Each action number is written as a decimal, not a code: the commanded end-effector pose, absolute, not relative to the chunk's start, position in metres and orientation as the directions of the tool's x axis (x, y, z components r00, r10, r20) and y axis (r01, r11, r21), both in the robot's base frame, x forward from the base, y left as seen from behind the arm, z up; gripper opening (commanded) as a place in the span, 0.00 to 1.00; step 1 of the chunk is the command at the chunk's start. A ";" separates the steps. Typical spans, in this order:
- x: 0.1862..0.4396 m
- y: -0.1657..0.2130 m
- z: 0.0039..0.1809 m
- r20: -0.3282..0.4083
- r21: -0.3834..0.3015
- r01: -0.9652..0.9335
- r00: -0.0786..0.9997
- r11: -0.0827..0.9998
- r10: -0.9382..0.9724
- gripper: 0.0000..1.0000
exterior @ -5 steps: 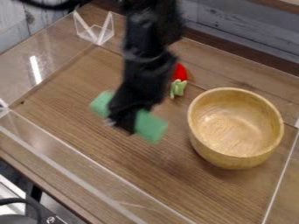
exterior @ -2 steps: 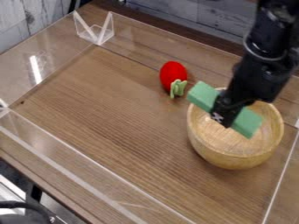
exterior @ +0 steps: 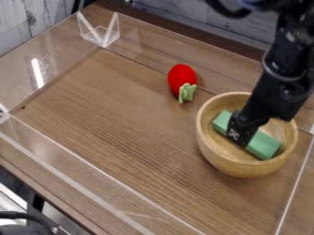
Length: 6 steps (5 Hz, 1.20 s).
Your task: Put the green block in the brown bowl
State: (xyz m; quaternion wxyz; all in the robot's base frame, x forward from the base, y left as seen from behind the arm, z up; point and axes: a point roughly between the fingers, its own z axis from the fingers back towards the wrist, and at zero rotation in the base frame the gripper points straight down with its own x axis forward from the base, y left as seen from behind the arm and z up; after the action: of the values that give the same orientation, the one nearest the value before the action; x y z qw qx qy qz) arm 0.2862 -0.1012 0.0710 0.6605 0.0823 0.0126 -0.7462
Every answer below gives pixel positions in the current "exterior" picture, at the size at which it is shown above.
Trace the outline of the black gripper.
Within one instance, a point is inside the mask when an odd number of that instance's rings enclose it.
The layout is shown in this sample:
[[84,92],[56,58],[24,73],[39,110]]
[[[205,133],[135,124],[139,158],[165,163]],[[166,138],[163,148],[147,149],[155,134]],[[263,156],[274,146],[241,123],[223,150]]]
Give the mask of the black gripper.
[[235,110],[227,124],[227,138],[245,148],[270,118],[291,121],[314,93],[314,63],[289,66],[262,60],[262,76],[243,109]]

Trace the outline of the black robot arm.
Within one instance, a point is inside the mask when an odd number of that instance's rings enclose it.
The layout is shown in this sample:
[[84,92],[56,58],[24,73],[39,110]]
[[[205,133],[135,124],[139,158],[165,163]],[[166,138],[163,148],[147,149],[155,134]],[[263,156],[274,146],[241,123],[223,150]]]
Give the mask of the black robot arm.
[[314,94],[314,0],[239,0],[251,11],[278,13],[275,40],[262,58],[262,76],[242,109],[231,114],[227,138],[250,143],[270,119],[291,121]]

